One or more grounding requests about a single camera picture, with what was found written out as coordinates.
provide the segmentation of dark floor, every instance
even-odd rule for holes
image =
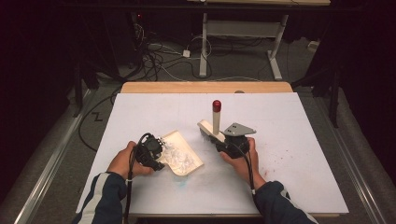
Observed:
[[[273,81],[266,52],[273,42],[270,40],[243,39],[233,40],[233,50],[229,41],[214,40],[210,63],[211,77],[206,80],[222,81]],[[173,43],[156,43],[153,49],[169,51],[157,52],[156,63],[163,60],[162,70],[155,74],[150,70],[150,62],[144,72],[131,77],[143,77],[142,81],[199,81],[197,60],[172,61],[183,48]],[[284,81],[292,82],[304,76],[314,53],[307,50],[308,41],[302,39],[291,44],[282,43],[277,62]],[[199,57],[193,52],[192,58]],[[120,65],[120,72],[131,71],[127,64]],[[84,112],[91,109],[102,99],[110,96],[120,87],[115,81],[99,75],[101,82],[97,91],[91,91],[86,97]],[[346,200],[349,214],[340,217],[317,217],[319,223],[392,223],[396,220],[396,190],[383,170],[378,159],[370,149],[359,124],[348,109],[347,100],[340,91],[337,113],[338,129],[334,129],[327,119],[328,99],[314,98],[310,88],[298,88],[305,112],[311,122],[317,139],[332,168],[334,177]],[[106,127],[112,104],[105,101],[93,112],[99,112],[99,119],[88,116],[81,125],[81,136],[86,144],[98,148]],[[14,223],[23,205],[31,195],[37,180],[46,167],[52,153],[62,143],[76,120],[72,118],[75,106],[70,105],[48,136],[43,140],[34,156],[26,164],[24,171],[7,199],[1,205],[0,223]],[[75,215],[77,204],[91,169],[95,152],[84,145],[76,130],[72,130],[60,165],[53,169],[54,177],[43,197],[36,200],[35,208],[28,220],[32,223],[69,223]],[[139,219],[139,223],[261,223],[260,219],[210,218],[210,219]]]

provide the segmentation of floor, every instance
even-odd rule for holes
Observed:
[[[210,66],[207,81],[273,81],[264,49],[270,49],[270,39],[211,38]],[[277,62],[283,80],[293,82],[304,77],[314,52],[301,39],[282,43]],[[200,81],[200,56],[191,45],[191,59],[179,59],[185,47],[173,42],[156,41],[145,57],[145,68],[129,77],[138,81]],[[127,76],[134,67],[120,64],[120,73]],[[95,149],[106,128],[112,100],[120,84],[98,74],[100,87],[87,91],[82,114],[73,118],[76,106],[71,105],[26,164],[20,178],[1,205],[0,223],[69,223],[73,219],[86,178],[95,157]],[[396,190],[370,149],[359,124],[348,109],[347,99],[340,90],[337,112],[338,129],[327,118],[329,99],[314,98],[309,87],[295,89],[299,93],[312,128],[331,166],[334,177],[346,200],[349,213],[340,217],[317,217],[319,223],[391,223],[396,220]],[[50,179],[44,181],[42,174]],[[38,198],[26,204],[35,185],[43,186]],[[261,223],[261,219],[143,219],[139,223]]]

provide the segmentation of white tabletop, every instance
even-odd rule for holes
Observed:
[[[233,122],[255,129],[260,172],[284,184],[292,200],[311,214],[345,214],[347,206],[297,93],[121,93],[78,204],[92,179],[117,152],[144,133],[178,130],[204,165],[186,177],[168,167],[139,176],[132,185],[134,216],[257,216],[248,184],[201,136],[197,122],[212,120],[211,104],[222,102],[220,129]]]

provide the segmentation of red-tipped handle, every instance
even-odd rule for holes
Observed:
[[[221,102],[218,100],[215,100],[213,102],[213,112],[219,113],[221,111]]]

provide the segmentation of blue jacket sleeve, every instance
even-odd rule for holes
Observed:
[[[290,200],[288,192],[277,181],[267,182],[256,191],[256,203],[266,224],[317,223]]]
[[[81,211],[72,223],[122,223],[121,200],[126,196],[125,180],[115,173],[96,176]]]

